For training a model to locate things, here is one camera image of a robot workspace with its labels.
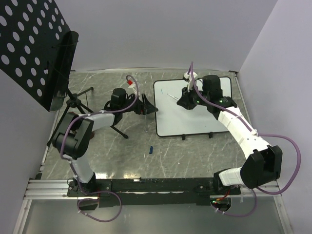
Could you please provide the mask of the white whiteboard with black frame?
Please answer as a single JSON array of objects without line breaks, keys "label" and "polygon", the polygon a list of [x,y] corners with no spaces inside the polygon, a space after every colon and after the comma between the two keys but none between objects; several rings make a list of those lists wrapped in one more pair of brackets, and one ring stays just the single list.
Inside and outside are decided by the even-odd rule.
[{"label": "white whiteboard with black frame", "polygon": [[154,83],[156,134],[159,137],[197,135],[227,132],[227,128],[209,113],[205,106],[186,110],[176,104],[187,82],[182,79],[158,80]]}]

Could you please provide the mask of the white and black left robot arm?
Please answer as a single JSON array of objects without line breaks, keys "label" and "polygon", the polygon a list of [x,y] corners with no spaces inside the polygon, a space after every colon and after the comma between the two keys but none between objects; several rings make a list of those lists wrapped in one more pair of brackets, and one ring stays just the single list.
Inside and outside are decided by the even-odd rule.
[{"label": "white and black left robot arm", "polygon": [[67,113],[55,133],[52,145],[58,150],[60,157],[70,164],[74,182],[84,195],[90,196],[97,189],[96,175],[84,156],[92,133],[98,129],[114,127],[127,112],[148,115],[158,112],[158,109],[145,94],[129,95],[125,89],[115,88],[104,109],[82,115]]}]

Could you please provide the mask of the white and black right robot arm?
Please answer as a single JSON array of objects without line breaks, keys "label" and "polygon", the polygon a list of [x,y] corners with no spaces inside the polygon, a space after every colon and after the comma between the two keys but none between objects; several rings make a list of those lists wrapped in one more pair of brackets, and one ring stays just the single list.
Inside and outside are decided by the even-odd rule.
[{"label": "white and black right robot arm", "polygon": [[246,158],[243,166],[214,174],[214,191],[224,194],[230,186],[240,185],[254,189],[279,179],[282,150],[259,136],[257,130],[246,121],[235,101],[223,94],[220,77],[204,76],[201,90],[196,85],[196,73],[185,73],[183,80],[188,84],[182,88],[177,105],[186,110],[205,106],[207,111],[231,133]]}]

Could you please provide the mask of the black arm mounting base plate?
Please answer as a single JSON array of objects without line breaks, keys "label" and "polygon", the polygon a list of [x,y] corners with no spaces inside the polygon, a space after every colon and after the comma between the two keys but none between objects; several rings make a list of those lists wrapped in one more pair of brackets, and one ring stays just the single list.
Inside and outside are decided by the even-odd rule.
[{"label": "black arm mounting base plate", "polygon": [[69,183],[69,197],[91,197],[99,199],[99,206],[118,206],[118,199],[108,193],[116,193],[123,206],[195,204],[209,206],[216,196],[240,195],[236,186],[223,186],[212,177],[207,178],[139,178],[97,179],[95,192],[84,194],[75,182]]}]

